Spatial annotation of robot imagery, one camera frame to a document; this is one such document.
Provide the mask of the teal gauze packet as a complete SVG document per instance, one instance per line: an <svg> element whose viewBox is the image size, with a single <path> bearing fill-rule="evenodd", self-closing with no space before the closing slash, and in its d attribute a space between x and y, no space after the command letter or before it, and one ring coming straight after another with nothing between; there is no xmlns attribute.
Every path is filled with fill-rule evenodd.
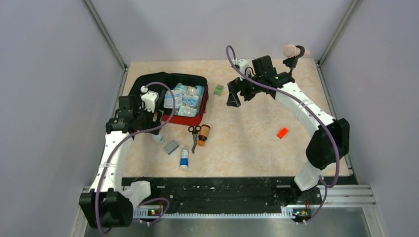
<svg viewBox="0 0 419 237"><path fill-rule="evenodd" d="M177 115L181 117L189 117L193 118L197 115L199 110L196 108L188 107L188 106L180 106Z"/></svg>

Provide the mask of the amber medicine bottle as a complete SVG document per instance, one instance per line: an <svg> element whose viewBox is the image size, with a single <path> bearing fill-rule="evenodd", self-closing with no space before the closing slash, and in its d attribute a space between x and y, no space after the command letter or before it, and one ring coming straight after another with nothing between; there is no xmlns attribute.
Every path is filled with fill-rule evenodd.
<svg viewBox="0 0 419 237"><path fill-rule="evenodd" d="M199 146L204 146L205 145L205 143L208 139L209 133L210 133L210 126L207 125L207 124L202 124L200 134L198 136L198 139L199 139L198 140L198 145Z"/></svg>

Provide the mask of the blue cotton swab bag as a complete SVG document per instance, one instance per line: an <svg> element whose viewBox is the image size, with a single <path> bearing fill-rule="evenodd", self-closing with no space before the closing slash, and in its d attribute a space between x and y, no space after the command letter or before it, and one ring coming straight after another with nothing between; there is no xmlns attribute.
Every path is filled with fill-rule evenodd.
<svg viewBox="0 0 419 237"><path fill-rule="evenodd" d="M200 99L199 99L199 103L198 106L203 98L203 94L205 91L205 88L203 86L189 86L189 85L184 85L182 83L178 83L174 89L181 89L182 90L182 94L195 94L195 95L199 95Z"/></svg>

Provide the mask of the clear white cap bottle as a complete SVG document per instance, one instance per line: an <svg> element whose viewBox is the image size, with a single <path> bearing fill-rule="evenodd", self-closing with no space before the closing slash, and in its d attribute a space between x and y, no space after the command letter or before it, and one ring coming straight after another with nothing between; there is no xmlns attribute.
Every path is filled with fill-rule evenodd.
<svg viewBox="0 0 419 237"><path fill-rule="evenodd" d="M162 134L152 134L152 138L158 144L163 144L165 142L165 137Z"/></svg>

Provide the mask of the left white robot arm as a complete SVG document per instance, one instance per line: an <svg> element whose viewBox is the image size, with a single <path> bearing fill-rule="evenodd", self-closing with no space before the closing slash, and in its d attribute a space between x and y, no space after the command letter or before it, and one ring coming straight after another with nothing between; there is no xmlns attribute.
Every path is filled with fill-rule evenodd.
<svg viewBox="0 0 419 237"><path fill-rule="evenodd" d="M158 199L158 190L150 182L135 181L124 189L122 178L135 133L158 135L163 113L162 100L155 92L119 97L119 107L105 125L105 148L95 179L79 198L90 227L128 227L142 201L153 204Z"/></svg>

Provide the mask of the blue white plaster packet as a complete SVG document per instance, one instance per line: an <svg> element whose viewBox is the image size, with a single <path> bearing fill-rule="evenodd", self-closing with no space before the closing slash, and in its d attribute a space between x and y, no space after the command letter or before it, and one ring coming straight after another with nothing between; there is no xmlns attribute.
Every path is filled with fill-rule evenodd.
<svg viewBox="0 0 419 237"><path fill-rule="evenodd" d="M198 106L199 103L199 95L195 95L195 94L182 94L182 103L185 106L190 106L193 108L196 108Z"/></svg>

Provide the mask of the white blue spray bottle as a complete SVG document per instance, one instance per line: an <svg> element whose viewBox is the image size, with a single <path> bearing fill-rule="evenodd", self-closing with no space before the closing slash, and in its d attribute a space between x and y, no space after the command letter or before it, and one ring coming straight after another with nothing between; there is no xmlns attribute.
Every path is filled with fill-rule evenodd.
<svg viewBox="0 0 419 237"><path fill-rule="evenodd" d="M189 148L187 146L182 146L180 150L179 167L182 170L186 170L188 166L189 166Z"/></svg>

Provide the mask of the white blue dressing pouch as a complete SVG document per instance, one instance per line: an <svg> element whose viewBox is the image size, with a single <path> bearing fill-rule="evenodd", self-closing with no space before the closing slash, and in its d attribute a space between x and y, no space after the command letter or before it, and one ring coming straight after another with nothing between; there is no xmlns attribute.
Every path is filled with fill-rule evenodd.
<svg viewBox="0 0 419 237"><path fill-rule="evenodd" d="M168 90L164 98L164 108L179 109L179 107L182 105L181 99L182 99L181 89Z"/></svg>

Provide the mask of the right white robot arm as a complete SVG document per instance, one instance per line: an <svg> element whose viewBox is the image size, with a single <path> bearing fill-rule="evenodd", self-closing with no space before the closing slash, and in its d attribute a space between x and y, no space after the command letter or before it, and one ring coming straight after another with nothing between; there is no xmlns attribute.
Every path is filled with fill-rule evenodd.
<svg viewBox="0 0 419 237"><path fill-rule="evenodd" d="M269 94L289 109L311 137L305 150L307 162L291 184L291 200L304 203L310 196L310 190L332 167L335 173L330 185L334 186L339 177L340 160L348 153L350 125L346 119L336 119L326 113L302 91L293 78L299 57L284 60L289 70L280 73L273 66L270 56L259 57L252 61L254 74L250 76L247 74L248 61L234 56L227 59L239 74L228 83L228 106L239 107L240 96L250 101L258 93Z"/></svg>

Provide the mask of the black handled scissors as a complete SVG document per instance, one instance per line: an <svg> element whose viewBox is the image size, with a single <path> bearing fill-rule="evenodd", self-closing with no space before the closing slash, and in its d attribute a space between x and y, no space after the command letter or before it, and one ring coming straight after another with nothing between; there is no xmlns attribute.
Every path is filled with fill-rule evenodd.
<svg viewBox="0 0 419 237"><path fill-rule="evenodd" d="M189 126L188 127L188 131L190 133L192 133L193 136L193 147L191 149L192 153L195 153L195 149L198 143L198 133L201 131L201 126L197 125L197 126Z"/></svg>

